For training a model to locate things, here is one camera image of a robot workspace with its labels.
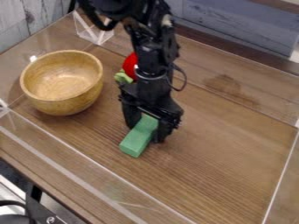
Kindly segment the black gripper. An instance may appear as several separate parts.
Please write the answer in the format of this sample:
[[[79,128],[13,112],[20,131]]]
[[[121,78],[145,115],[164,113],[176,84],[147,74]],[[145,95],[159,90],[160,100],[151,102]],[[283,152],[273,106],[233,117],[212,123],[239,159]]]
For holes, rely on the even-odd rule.
[[[183,108],[171,97],[173,75],[167,74],[156,78],[140,77],[133,83],[119,85],[123,115],[125,125],[132,129],[145,113],[157,120],[157,128],[153,131],[153,141],[163,143],[179,128],[183,116]]]

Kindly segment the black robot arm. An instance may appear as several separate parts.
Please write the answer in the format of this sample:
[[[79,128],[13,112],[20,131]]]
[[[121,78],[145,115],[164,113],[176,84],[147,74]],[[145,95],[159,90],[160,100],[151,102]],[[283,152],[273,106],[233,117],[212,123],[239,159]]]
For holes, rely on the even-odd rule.
[[[180,46],[175,37],[171,7],[164,0],[77,0],[88,20],[101,31],[123,25],[136,54],[136,81],[120,83],[121,109],[125,125],[135,127],[141,115],[157,120],[153,140],[160,143],[179,128],[183,108],[171,92]]]

